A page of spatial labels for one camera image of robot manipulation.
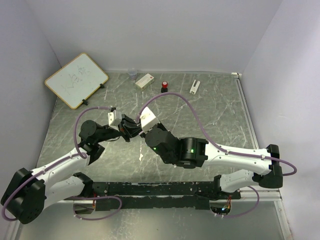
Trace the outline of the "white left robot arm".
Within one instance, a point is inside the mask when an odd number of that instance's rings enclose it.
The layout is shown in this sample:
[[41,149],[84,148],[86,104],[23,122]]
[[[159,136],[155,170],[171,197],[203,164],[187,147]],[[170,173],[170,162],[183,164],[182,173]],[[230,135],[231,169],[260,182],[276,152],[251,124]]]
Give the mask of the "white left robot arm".
[[143,131],[140,119],[125,114],[108,113],[108,124],[93,120],[82,123],[73,137],[80,138],[64,156],[41,167],[21,168],[13,175],[0,203],[2,218],[8,222],[28,224],[47,207],[64,199],[96,201],[93,180],[79,170],[100,158],[105,148],[101,142],[123,138],[126,142]]

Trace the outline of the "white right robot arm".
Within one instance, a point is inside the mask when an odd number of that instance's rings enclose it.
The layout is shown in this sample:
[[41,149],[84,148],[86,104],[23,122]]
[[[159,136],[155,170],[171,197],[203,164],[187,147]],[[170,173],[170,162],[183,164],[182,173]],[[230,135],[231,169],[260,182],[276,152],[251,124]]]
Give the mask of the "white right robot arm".
[[236,172],[216,176],[212,193],[223,199],[229,193],[248,186],[279,189],[283,186],[283,172],[279,163],[271,160],[269,149],[246,149],[215,146],[196,137],[177,138],[160,122],[142,127],[144,139],[165,164],[184,169],[205,168],[213,165],[235,167]]

